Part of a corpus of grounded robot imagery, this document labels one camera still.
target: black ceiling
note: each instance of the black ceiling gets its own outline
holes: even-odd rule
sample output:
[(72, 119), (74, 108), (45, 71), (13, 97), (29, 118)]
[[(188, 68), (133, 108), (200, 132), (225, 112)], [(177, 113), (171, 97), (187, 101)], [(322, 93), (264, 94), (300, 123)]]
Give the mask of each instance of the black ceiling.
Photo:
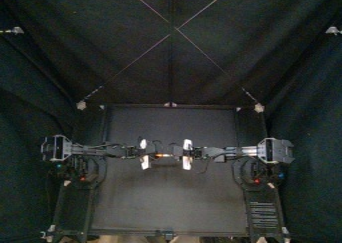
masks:
[(74, 102), (104, 84), (89, 102), (136, 104), (252, 104), (241, 87), (265, 103), (340, 6), (340, 0), (2, 1)]

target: black curtain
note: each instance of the black curtain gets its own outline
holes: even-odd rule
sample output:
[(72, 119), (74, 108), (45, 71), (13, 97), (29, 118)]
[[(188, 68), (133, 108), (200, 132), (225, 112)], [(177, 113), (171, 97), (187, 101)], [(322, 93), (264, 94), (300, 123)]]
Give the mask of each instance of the black curtain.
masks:
[(271, 135), (295, 144), (296, 159), (280, 193), (287, 227), (306, 242), (342, 240), (340, 65), (342, 36), (322, 33), (268, 106)]
[[(14, 18), (0, 5), (0, 28)], [(40, 138), (72, 133), (74, 109), (29, 35), (0, 36), (0, 242), (37, 242), (53, 191)]]

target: diagonal wire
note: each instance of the diagonal wire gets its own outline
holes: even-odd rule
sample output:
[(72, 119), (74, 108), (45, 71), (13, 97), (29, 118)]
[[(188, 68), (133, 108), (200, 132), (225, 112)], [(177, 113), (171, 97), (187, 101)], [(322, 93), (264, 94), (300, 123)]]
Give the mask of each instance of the diagonal wire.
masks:
[(197, 13), (196, 13), (192, 17), (188, 18), (188, 20), (177, 27), (177, 29), (183, 28), (183, 27), (189, 23), (189, 21), (192, 21), (192, 19), (193, 19), (199, 14), (201, 14), (201, 13), (204, 12), (204, 10), (207, 10), (207, 9), (211, 7), (211, 5), (213, 5), (217, 1), (219, 1), (219, 0), (212, 0), (212, 1), (208, 3), (208, 5), (204, 6), (204, 7), (197, 11)]
[[(188, 38), (188, 36), (179, 30), (179, 28), (175, 28), (176, 31), (180, 33), (180, 35), (185, 38), (185, 40), (192, 44), (192, 46), (197, 49), (197, 51), (205, 56), (205, 58), (211, 61), (211, 63), (217, 67), (217, 69), (231, 76), (231, 73), (228, 73), (219, 64), (213, 61), (213, 59), (207, 55), (207, 53), (200, 49), (200, 47), (195, 44), (195, 42)], [(255, 103), (259, 103), (257, 99), (251, 95), (251, 93), (245, 90), (245, 88), (240, 85), (240, 83), (235, 82), (235, 84), (240, 87), (244, 94), (255, 101)]]
[[(152, 11), (153, 13), (169, 24), (169, 21), (161, 16), (161, 14), (152, 8), (151, 5), (148, 5), (143, 0), (139, 0)], [(192, 19), (195, 17), (197, 17), (199, 14), (201, 14), (204, 12), (204, 10), (207, 10), (219, 0), (212, 0), (207, 6), (204, 6), (197, 13), (188, 18), (188, 20), (184, 21), (184, 23), (179, 26), (179, 27), (173, 27), (173, 29), (180, 33), (180, 35), (185, 38), (185, 40), (193, 45), (193, 47), (199, 50), (199, 52), (205, 56), (205, 58), (211, 61), (211, 63), (217, 67), (217, 69), (220, 70), (220, 72), (223, 72), (224, 74), (229, 75), (231, 74), (219, 66), (219, 64), (213, 61), (213, 59), (205, 54), (205, 52), (200, 49), (200, 47), (193, 43), (193, 41), (187, 37), (187, 35), (180, 31), (180, 29), (189, 23), (189, 21), (192, 21)], [(251, 95), (251, 93), (245, 90), (245, 88), (240, 85), (240, 83), (235, 83), (241, 91), (244, 92), (244, 94), (256, 102), (259, 103), (259, 101), (256, 100), (256, 98)]]
[[(139, 0), (147, 7), (148, 9), (163, 19), (163, 21), (165, 23), (169, 24), (169, 21), (163, 17), (163, 15), (152, 8), (151, 5), (148, 5), (148, 3), (144, 0)], [(204, 6), (199, 12), (188, 19), (184, 21), (184, 23), (179, 26), (179, 27), (173, 27), (173, 29), (180, 33), (180, 35), (185, 38), (185, 40), (193, 45), (193, 47), (199, 50), (199, 52), (205, 56), (205, 58), (211, 61), (211, 63), (216, 66), (216, 68), (227, 75), (231, 76), (231, 74), (219, 66), (219, 64), (212, 60), (212, 58), (205, 54), (205, 52), (200, 49), (200, 47), (193, 43), (193, 41), (187, 37), (187, 35), (180, 31), (180, 28), (183, 28), (189, 21), (192, 21), (192, 19), (195, 17), (197, 17), (199, 14), (201, 14), (204, 12), (204, 10), (207, 10), (219, 0), (212, 0), (209, 2), (209, 4), (207, 6)], [(104, 88), (104, 86), (119, 76), (119, 74), (121, 74), (129, 67), (131, 65), (171, 36), (171, 33), (161, 39), (157, 41), (157, 43), (82, 98), (82, 100), (86, 100), (101, 88)], [(259, 103), (259, 101), (256, 100), (256, 98), (251, 95), (251, 93), (244, 89), (244, 87), (236, 83), (237, 86), (240, 87), (241, 91), (244, 92), (244, 94), (256, 102)]]
[(109, 77), (106, 80), (105, 80), (105, 82), (82, 98), (82, 100), (81, 101), (85, 101), (86, 99), (89, 99), (93, 95), (94, 95), (94, 93), (101, 89), (101, 88), (104, 88), (104, 86), (140, 60), (140, 58), (147, 54), (147, 53), (149, 53), (155, 48), (156, 48), (156, 46), (159, 46), (159, 44), (161, 43), (161, 42), (164, 42), (164, 40), (167, 39), (169, 37), (169, 34), (168, 35), (165, 35), (145, 51), (144, 51), (144, 53), (139, 56), (139, 57), (136, 57), (135, 59), (133, 59), (133, 61), (112, 76), (112, 77)]
[(161, 16), (161, 14), (144, 2), (144, 0), (139, 0), (139, 1), (155, 12), (155, 14), (156, 14), (167, 23), (169, 23), (168, 20)]

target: metal bracket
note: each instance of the metal bracket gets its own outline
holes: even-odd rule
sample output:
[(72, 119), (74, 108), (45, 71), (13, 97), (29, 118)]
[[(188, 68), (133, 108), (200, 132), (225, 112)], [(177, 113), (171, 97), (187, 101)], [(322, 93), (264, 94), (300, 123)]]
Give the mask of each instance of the metal bracket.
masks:
[(167, 241), (171, 241), (175, 238), (175, 236), (176, 236), (172, 231), (165, 231), (161, 234), (163, 234), (163, 236), (164, 236)]

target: black cable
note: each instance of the black cable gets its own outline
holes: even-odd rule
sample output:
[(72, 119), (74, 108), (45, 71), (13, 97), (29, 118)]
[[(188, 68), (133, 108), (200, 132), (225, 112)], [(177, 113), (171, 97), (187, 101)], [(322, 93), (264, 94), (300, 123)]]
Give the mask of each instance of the black cable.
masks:
[(157, 152), (157, 148), (156, 148), (156, 144), (155, 143), (159, 143), (159, 145), (161, 146), (161, 153), (164, 153), (164, 146), (163, 146), (163, 143), (160, 140), (153, 140), (152, 141), (152, 144), (155, 146), (155, 152)]

